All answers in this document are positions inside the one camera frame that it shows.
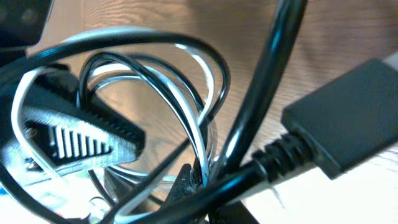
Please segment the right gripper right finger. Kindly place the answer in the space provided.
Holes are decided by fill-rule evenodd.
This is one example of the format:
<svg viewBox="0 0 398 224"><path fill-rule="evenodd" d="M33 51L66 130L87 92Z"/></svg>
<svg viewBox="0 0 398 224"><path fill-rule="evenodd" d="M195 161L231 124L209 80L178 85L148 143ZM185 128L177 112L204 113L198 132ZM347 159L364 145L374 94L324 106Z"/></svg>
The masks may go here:
<svg viewBox="0 0 398 224"><path fill-rule="evenodd" d="M210 224L259 224L241 201L223 205L209 214Z"/></svg>

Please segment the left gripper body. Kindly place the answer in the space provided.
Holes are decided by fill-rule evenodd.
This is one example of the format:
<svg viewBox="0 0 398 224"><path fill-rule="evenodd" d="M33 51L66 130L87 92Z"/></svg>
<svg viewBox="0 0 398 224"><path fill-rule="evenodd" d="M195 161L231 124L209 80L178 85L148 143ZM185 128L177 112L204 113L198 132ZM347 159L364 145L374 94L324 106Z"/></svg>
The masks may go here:
<svg viewBox="0 0 398 224"><path fill-rule="evenodd" d="M1 66L25 56L39 43L53 0L1 0Z"/></svg>

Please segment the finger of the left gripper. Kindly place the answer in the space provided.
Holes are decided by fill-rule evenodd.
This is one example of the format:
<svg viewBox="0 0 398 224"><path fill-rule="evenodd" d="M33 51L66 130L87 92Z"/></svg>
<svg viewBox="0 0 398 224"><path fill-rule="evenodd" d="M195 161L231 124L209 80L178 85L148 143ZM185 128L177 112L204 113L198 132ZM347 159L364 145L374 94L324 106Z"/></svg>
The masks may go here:
<svg viewBox="0 0 398 224"><path fill-rule="evenodd" d="M76 107L78 79L68 69L39 76L23 102L22 119L31 140L59 175L107 167L139 158L146 134L96 98Z"/></svg>

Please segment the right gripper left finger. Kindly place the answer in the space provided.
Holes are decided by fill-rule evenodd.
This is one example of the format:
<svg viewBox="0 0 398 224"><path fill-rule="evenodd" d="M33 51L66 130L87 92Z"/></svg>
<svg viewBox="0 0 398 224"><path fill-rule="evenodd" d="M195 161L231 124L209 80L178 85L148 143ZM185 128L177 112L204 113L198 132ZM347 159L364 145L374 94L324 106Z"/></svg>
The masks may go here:
<svg viewBox="0 0 398 224"><path fill-rule="evenodd" d="M199 215L192 215L192 206L185 202L187 197L197 192L197 184L191 175L192 167L184 164L170 189L170 192L161 205L161 209L167 208L164 223L205 223L205 219Z"/></svg>

